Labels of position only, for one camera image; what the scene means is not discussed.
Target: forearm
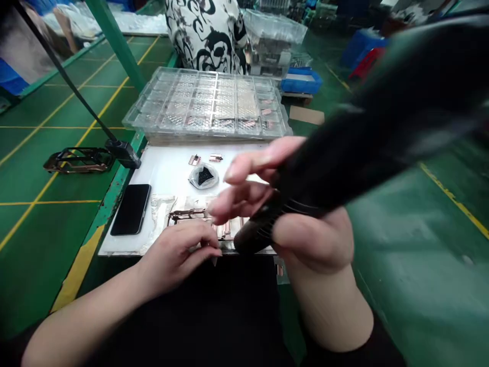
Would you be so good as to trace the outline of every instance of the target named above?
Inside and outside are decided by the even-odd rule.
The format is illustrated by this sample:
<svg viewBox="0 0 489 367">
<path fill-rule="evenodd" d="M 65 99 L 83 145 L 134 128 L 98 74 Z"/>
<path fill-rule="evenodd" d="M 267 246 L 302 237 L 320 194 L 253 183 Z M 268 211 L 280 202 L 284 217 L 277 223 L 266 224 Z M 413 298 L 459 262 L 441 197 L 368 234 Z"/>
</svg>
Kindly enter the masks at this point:
<svg viewBox="0 0 489 367">
<path fill-rule="evenodd" d="M 300 263 L 287 265 L 287 271 L 304 324 L 321 347 L 346 352 L 367 342 L 373 314 L 350 265 L 334 274 L 318 274 Z"/>
<path fill-rule="evenodd" d="M 78 366 L 120 322 L 146 301 L 135 268 L 50 315 L 32 336 L 22 366 Z"/>
</svg>

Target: plastic bag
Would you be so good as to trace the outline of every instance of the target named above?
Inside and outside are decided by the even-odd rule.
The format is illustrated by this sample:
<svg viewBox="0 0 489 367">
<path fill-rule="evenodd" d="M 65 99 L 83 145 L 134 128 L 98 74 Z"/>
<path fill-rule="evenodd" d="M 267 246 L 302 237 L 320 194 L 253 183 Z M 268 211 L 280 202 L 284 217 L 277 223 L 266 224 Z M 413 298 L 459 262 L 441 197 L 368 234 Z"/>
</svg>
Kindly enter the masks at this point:
<svg viewBox="0 0 489 367">
<path fill-rule="evenodd" d="M 199 190 L 209 189 L 219 182 L 219 175 L 213 166 L 201 163 L 192 170 L 188 180 Z"/>
</svg>

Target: hand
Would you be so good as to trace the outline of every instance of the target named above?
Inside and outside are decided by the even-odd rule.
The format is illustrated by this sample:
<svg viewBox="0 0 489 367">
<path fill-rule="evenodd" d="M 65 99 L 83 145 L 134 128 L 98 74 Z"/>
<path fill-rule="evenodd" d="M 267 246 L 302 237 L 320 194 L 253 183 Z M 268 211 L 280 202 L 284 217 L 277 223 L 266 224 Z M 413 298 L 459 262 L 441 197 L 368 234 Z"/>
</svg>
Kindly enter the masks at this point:
<svg viewBox="0 0 489 367">
<path fill-rule="evenodd" d="M 198 243 L 201 247 L 191 252 Z M 194 219 L 165 228 L 134 266 L 143 296 L 150 300 L 173 290 L 204 261 L 222 255 L 208 222 Z"/>
<path fill-rule="evenodd" d="M 222 191 L 208 208 L 214 223 L 230 218 L 250 217 L 270 196 L 269 185 L 246 181 L 256 173 L 270 182 L 275 169 L 305 141 L 301 137 L 284 137 L 267 149 L 238 155 L 228 168 L 224 181 L 232 186 Z M 299 214 L 285 214 L 274 225 L 273 245 L 287 266 L 304 265 L 310 270 L 335 273 L 353 260 L 354 239 L 345 208 L 341 207 L 315 219 Z"/>
</svg>

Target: smartphone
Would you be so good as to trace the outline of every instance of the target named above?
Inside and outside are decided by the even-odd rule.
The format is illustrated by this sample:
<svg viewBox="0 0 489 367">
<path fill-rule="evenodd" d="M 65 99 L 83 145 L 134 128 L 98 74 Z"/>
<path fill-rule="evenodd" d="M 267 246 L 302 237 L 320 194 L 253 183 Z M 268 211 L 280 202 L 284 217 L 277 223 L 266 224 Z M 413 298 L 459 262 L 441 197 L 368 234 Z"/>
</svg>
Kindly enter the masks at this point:
<svg viewBox="0 0 489 367">
<path fill-rule="evenodd" d="M 111 235 L 138 234 L 143 225 L 151 186 L 128 185 L 119 206 Z"/>
</svg>

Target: fingernail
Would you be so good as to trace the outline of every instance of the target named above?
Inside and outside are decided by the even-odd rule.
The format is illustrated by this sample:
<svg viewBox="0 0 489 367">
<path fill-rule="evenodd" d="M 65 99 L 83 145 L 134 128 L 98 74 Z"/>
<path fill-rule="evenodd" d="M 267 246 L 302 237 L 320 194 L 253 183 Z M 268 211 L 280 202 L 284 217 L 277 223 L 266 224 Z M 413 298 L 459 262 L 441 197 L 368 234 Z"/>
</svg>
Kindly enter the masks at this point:
<svg viewBox="0 0 489 367">
<path fill-rule="evenodd" d="M 233 172 L 233 166 L 229 167 L 228 170 L 226 171 L 226 173 L 224 174 L 224 178 L 223 178 L 223 181 L 224 182 L 227 182 L 227 180 L 229 180 L 230 178 L 232 178 L 234 175 L 234 172 Z"/>
</svg>

